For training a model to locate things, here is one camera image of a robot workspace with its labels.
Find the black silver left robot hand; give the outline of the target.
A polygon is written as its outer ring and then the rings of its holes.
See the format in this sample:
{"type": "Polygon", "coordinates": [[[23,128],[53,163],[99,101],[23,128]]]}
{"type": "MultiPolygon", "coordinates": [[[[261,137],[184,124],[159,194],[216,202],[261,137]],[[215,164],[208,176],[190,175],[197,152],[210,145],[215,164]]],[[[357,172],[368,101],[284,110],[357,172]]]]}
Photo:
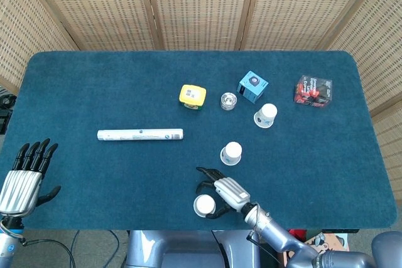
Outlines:
{"type": "Polygon", "coordinates": [[[55,186],[51,192],[40,195],[41,184],[57,150],[58,144],[49,145],[50,139],[24,144],[18,151],[11,171],[0,190],[0,215],[23,218],[34,209],[53,200],[61,190],[55,186]]]}

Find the grey-blue robot torso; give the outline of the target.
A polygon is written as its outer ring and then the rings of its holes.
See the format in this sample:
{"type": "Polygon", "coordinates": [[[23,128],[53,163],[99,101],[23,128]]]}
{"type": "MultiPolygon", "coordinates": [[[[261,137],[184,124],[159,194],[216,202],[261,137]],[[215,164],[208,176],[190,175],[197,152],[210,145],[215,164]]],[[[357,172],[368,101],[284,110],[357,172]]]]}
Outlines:
{"type": "Polygon", "coordinates": [[[132,230],[124,268],[261,268],[247,230],[132,230]]]}

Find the clear round clip container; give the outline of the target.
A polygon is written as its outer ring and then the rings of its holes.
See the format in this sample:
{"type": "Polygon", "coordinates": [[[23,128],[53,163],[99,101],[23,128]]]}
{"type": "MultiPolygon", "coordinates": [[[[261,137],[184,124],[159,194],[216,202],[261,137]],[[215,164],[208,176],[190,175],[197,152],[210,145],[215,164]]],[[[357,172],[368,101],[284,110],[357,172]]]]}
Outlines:
{"type": "Polygon", "coordinates": [[[224,110],[233,110],[237,104],[237,97],[231,92],[222,94],[220,98],[220,106],[224,110]]]}

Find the white cup green flower print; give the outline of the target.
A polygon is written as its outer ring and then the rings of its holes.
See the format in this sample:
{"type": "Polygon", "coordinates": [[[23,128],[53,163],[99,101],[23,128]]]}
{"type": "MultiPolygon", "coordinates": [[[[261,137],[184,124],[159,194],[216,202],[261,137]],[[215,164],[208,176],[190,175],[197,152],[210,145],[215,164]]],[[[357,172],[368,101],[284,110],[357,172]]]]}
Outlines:
{"type": "Polygon", "coordinates": [[[199,195],[193,202],[194,212],[202,218],[215,213],[215,201],[210,195],[199,195]]]}

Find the woven bamboo folding screen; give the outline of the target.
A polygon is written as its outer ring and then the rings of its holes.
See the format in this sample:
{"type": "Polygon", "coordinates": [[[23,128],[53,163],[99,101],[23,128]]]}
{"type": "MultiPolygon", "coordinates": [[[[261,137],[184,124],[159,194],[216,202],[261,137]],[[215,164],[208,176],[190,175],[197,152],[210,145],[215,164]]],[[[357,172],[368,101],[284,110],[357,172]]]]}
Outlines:
{"type": "Polygon", "coordinates": [[[47,50],[345,50],[402,203],[402,0],[0,0],[0,91],[47,50]]]}

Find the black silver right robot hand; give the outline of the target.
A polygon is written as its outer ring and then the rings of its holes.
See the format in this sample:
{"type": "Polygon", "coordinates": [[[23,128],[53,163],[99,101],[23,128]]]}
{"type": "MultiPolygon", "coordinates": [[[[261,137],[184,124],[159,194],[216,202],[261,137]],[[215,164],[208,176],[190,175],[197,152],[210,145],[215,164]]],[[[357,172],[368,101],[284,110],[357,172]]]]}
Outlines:
{"type": "Polygon", "coordinates": [[[207,181],[202,181],[197,185],[196,194],[199,196],[204,188],[210,188],[223,200],[222,208],[217,210],[215,204],[215,213],[208,214],[205,218],[217,219],[231,210],[242,213],[245,217],[256,207],[255,204],[251,203],[250,194],[237,181],[226,177],[218,169],[196,167],[196,170],[208,177],[207,181]]]}

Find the white plastic wrap roll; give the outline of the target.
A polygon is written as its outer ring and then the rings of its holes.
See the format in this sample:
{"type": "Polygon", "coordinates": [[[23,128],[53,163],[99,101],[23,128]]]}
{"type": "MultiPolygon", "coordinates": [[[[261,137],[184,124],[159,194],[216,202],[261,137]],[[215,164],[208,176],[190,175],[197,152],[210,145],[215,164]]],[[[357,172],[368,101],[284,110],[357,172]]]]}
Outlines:
{"type": "Polygon", "coordinates": [[[97,139],[99,141],[164,141],[181,140],[183,137],[183,129],[120,129],[97,131],[97,139]]]}

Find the clear box red black clips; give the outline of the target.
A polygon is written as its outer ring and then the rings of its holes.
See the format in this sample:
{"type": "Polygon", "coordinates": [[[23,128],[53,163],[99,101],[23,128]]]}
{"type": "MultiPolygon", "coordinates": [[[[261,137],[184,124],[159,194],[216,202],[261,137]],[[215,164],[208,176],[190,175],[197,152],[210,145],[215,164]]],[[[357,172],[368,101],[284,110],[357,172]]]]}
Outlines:
{"type": "Polygon", "coordinates": [[[312,107],[326,107],[332,101],[332,81],[302,75],[295,86],[294,101],[312,107]]]}

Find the light blue cardboard box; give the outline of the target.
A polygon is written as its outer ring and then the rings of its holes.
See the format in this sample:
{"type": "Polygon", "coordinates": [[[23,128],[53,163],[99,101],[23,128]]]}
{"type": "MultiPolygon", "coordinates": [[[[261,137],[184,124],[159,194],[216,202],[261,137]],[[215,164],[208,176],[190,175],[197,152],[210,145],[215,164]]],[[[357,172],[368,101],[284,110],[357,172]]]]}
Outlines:
{"type": "Polygon", "coordinates": [[[237,93],[255,104],[268,86],[268,82],[253,71],[248,71],[239,81],[237,93]]]}

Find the cartoon printed cardboard box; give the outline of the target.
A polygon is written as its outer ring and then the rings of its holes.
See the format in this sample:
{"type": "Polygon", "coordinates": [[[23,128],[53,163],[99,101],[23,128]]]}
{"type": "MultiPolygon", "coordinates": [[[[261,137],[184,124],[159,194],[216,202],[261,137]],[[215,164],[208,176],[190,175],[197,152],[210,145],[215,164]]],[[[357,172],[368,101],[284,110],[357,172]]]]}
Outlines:
{"type": "Polygon", "coordinates": [[[305,242],[319,254],[326,251],[349,251],[346,233],[319,233],[305,242]]]}

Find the dark blue table cloth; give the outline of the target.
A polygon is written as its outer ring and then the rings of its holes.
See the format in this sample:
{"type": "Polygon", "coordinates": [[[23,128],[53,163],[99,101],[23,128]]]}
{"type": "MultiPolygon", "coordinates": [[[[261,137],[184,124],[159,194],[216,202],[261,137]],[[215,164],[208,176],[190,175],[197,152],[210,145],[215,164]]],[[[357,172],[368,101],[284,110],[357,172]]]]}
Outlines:
{"type": "Polygon", "coordinates": [[[205,179],[196,167],[235,179],[285,228],[383,228],[394,196],[357,66],[344,51],[48,51],[33,55],[0,152],[0,188],[20,147],[58,144],[41,186],[51,202],[28,228],[244,229],[235,212],[209,220],[193,210],[205,179]],[[255,104],[237,93],[253,71],[268,82],[255,104]],[[294,101],[302,75],[332,81],[332,101],[294,101]],[[207,91],[200,110],[179,102],[183,85],[207,91]],[[222,94],[237,97],[233,110],[222,94]],[[254,114],[274,104],[271,127],[254,114]],[[98,130],[183,129],[181,140],[99,141],[98,130]],[[227,166],[220,152],[242,146],[227,166]]]}

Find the white cup blue flower print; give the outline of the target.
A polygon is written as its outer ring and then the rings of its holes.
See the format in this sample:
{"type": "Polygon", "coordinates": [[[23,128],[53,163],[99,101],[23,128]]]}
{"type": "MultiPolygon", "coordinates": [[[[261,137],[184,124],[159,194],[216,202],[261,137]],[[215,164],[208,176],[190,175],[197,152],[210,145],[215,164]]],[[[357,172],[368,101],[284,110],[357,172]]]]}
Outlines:
{"type": "Polygon", "coordinates": [[[237,165],[242,156],[242,146],[238,142],[229,142],[220,152],[220,160],[227,166],[237,165]]]}

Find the white cup fern leaf print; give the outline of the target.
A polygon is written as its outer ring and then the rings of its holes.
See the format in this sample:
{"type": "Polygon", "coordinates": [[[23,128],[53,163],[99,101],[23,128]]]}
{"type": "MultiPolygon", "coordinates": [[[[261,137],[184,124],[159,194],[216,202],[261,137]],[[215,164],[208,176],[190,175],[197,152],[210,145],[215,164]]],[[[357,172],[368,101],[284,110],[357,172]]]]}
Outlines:
{"type": "Polygon", "coordinates": [[[255,114],[254,123],[263,129],[271,127],[278,110],[274,104],[264,104],[255,114]]]}

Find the green tub yellow lid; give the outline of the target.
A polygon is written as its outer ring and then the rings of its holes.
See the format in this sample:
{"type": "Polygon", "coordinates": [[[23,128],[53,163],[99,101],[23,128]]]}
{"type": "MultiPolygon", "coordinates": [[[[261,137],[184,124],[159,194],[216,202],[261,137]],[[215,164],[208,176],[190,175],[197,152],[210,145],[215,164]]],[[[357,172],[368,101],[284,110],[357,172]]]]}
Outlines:
{"type": "Polygon", "coordinates": [[[188,109],[200,110],[204,105],[206,95],[205,88],[185,84],[181,88],[179,102],[188,109]]]}

